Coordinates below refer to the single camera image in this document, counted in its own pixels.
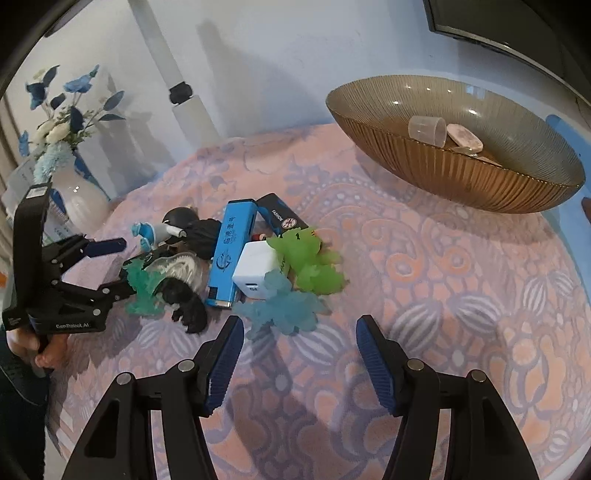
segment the brown glass bowl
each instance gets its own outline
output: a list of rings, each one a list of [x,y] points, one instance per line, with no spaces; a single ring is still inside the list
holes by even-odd
[[[439,77],[390,75],[357,80],[329,93],[330,113],[355,144],[407,182],[455,202],[505,213],[540,212],[579,190],[583,165],[544,121],[480,87]],[[440,116],[472,131],[493,162],[408,136],[413,115]]]

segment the white vase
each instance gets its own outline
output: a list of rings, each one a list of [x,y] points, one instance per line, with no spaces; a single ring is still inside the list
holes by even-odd
[[[89,235],[103,226],[110,213],[109,200],[100,188],[78,175],[73,164],[57,170],[51,182],[64,200],[70,221],[81,233]]]

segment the pink blanket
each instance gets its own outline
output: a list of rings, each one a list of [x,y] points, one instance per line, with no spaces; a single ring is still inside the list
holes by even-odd
[[[97,238],[125,236],[124,256],[86,262],[69,280],[96,286],[116,271],[137,244],[133,222],[160,221],[181,205],[221,218],[228,200],[269,192],[342,253],[350,283],[327,298],[333,313],[316,331],[245,341],[224,405],[203,420],[220,480],[381,478],[400,421],[379,405],[356,347],[355,322],[365,313],[435,370],[484,370],[540,477],[589,438],[591,309],[549,224],[540,214],[482,212],[418,190],[336,125],[199,151],[130,193],[109,218]],[[192,358],[227,315],[189,336],[170,313],[139,319],[116,304],[105,332],[72,336],[50,412],[64,455],[117,373],[154,375]],[[443,477],[448,425],[442,413],[433,478]],[[168,478],[158,426],[155,454],[159,478]]]

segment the pink soap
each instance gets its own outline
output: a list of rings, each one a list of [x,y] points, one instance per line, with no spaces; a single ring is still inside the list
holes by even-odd
[[[460,147],[468,147],[472,149],[473,153],[481,152],[484,145],[480,139],[470,132],[466,127],[458,124],[449,124],[447,126],[447,134]]]

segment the human hand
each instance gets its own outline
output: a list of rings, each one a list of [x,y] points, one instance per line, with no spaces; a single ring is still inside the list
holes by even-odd
[[[6,332],[8,347],[25,362],[31,362],[31,353],[38,352],[41,342],[29,327],[21,327]],[[67,359],[68,334],[53,335],[42,353],[38,353],[33,362],[40,368],[60,368]]]

